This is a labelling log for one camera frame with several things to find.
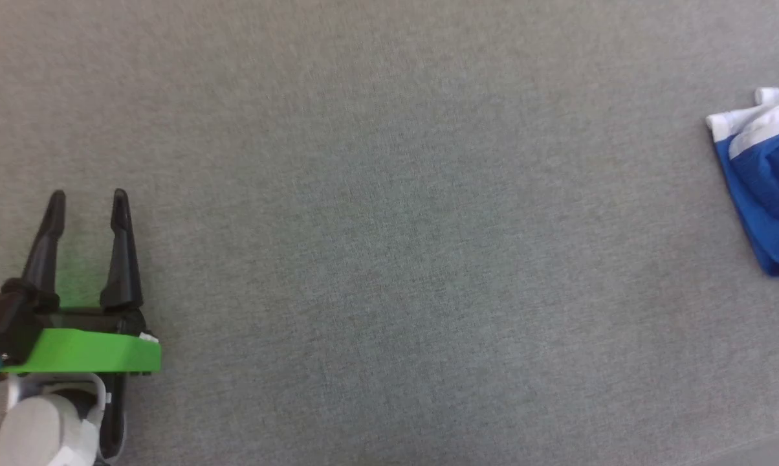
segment green plastic bracket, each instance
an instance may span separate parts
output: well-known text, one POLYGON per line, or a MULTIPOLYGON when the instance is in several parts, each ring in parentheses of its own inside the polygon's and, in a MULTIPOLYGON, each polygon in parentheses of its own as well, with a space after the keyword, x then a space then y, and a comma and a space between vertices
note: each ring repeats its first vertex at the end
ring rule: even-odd
POLYGON ((27 362, 2 372, 157 372, 159 343, 118 333, 45 328, 27 362))

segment folded garment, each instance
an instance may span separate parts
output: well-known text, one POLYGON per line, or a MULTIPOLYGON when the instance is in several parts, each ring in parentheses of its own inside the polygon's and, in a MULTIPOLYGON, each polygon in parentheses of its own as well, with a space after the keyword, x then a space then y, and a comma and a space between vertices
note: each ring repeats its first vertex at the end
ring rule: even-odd
POLYGON ((757 89, 754 101, 706 122, 754 255, 779 277, 779 88, 757 89))

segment gray fabric surface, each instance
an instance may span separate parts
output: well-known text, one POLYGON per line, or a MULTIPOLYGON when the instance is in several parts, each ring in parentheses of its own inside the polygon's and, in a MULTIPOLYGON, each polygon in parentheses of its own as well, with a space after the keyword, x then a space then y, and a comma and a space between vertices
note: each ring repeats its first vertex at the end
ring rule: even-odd
POLYGON ((124 466, 701 462, 779 433, 759 85, 779 0, 0 0, 0 283, 64 188, 92 303, 129 191, 124 466))

